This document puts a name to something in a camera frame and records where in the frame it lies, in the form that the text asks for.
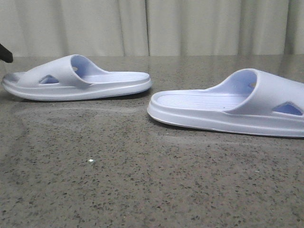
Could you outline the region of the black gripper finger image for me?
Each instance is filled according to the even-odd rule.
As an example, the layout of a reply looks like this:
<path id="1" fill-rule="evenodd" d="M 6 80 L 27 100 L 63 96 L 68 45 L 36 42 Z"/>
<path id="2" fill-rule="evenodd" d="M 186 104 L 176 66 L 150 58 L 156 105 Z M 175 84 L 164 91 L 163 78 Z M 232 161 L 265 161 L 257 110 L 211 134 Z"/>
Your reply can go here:
<path id="1" fill-rule="evenodd" d="M 0 44 L 0 60 L 6 62 L 6 63 L 12 63 L 13 62 L 13 54 L 5 48 L 2 44 Z"/>

